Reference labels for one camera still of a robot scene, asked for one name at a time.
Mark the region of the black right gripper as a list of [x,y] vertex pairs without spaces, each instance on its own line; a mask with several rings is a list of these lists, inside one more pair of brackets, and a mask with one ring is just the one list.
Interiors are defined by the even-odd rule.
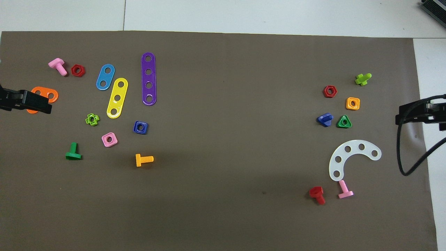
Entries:
[[427,98],[428,101],[415,101],[399,106],[399,113],[395,116],[395,124],[423,122],[438,124],[439,131],[446,131],[446,102],[433,103],[433,100],[444,99],[446,95],[435,95]]

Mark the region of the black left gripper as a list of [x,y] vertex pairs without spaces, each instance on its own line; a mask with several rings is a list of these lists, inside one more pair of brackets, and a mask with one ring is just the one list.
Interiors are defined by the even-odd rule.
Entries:
[[0,109],[12,111],[13,109],[30,109],[46,114],[51,114],[52,105],[49,98],[35,94],[31,91],[9,90],[0,85]]

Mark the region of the blue plastic screw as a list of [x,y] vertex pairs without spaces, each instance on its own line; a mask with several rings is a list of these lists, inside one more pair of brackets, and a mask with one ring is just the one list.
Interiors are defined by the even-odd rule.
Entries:
[[316,118],[316,121],[323,127],[330,127],[333,120],[331,113],[324,113]]

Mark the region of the pink plastic screw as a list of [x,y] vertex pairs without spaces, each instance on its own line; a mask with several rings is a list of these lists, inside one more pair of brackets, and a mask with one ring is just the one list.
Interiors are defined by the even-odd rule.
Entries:
[[354,193],[348,189],[344,180],[340,180],[339,185],[341,188],[341,193],[338,195],[339,199],[347,198],[354,195]]
[[49,67],[56,69],[61,76],[67,76],[68,72],[64,68],[65,61],[61,58],[55,58],[51,62],[48,62]]

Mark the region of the green plastic screw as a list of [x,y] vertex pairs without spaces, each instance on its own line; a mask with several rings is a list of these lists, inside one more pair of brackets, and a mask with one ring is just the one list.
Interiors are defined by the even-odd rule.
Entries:
[[77,143],[76,142],[72,142],[70,144],[70,149],[68,152],[66,152],[65,154],[65,159],[68,160],[80,160],[82,159],[82,155],[77,153]]

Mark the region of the pink square plastic nut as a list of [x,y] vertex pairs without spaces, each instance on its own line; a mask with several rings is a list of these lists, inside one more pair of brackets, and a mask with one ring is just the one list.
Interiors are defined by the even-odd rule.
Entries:
[[102,135],[101,139],[105,147],[111,147],[118,143],[116,135],[113,132],[109,132],[105,135]]

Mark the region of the red plastic screw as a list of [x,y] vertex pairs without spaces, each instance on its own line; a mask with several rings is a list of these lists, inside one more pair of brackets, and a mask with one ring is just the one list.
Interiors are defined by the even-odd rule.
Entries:
[[313,187],[309,190],[309,196],[316,200],[319,205],[325,204],[325,198],[323,196],[324,191],[321,186]]

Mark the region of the orange plastic screw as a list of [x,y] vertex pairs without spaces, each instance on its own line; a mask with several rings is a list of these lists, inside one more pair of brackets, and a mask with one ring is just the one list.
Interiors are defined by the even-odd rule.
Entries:
[[141,156],[141,154],[135,154],[136,167],[141,167],[144,163],[152,163],[154,161],[153,156]]

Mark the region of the orange heart-shaped plate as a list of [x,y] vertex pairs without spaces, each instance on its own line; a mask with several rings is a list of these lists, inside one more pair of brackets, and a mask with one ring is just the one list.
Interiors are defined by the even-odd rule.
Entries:
[[[45,87],[34,87],[31,92],[49,98],[49,103],[54,103],[58,98],[59,94],[56,90],[45,88]],[[38,111],[27,109],[28,113],[38,113]]]

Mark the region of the white curved five-hole plate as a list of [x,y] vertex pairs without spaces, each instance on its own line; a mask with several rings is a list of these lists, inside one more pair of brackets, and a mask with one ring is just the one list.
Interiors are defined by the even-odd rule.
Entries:
[[344,178],[345,162],[353,155],[361,154],[373,161],[381,159],[382,152],[375,144],[355,139],[344,142],[334,151],[329,161],[329,176],[333,181],[340,181]]

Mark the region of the blue two-hole plate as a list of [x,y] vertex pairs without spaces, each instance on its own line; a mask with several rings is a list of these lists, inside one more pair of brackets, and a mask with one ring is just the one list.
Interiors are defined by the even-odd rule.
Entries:
[[105,64],[101,67],[97,81],[96,87],[100,91],[105,91],[110,88],[112,80],[115,74],[115,67],[111,64]]

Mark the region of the yellow three-hole plate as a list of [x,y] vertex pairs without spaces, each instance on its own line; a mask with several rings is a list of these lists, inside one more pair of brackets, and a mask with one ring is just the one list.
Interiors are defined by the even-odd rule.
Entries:
[[129,83],[125,78],[114,81],[106,111],[110,119],[117,119],[121,115],[128,87]]

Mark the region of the dark ribbed electronics box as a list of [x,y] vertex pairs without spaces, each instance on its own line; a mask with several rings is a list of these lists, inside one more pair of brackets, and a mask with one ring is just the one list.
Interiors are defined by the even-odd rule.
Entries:
[[420,7],[430,16],[446,20],[446,0],[421,0]]

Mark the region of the purple four-hole plate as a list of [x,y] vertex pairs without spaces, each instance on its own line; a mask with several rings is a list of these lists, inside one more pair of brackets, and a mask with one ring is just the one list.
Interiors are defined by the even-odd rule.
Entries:
[[142,102],[146,106],[156,103],[156,83],[156,57],[153,53],[146,52],[141,57]]

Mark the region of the brown table mat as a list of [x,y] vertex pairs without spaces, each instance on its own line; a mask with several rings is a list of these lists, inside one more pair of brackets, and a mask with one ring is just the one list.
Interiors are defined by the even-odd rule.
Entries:
[[[153,106],[142,102],[146,52]],[[55,58],[67,76],[49,67]],[[0,110],[0,251],[437,250],[428,167],[404,177],[395,154],[398,108],[420,98],[412,39],[3,32],[0,61],[3,87],[59,93],[51,114]],[[100,91],[105,64],[115,74]],[[110,119],[121,77],[124,106]],[[316,121],[324,113],[330,127]],[[336,127],[342,115],[351,128]],[[105,147],[109,132],[118,143]],[[351,156],[343,180],[354,195],[339,199],[330,157],[355,139],[382,156]],[[82,159],[65,159],[72,142]],[[136,167],[135,154],[154,161]],[[309,196],[316,186],[324,205]]]

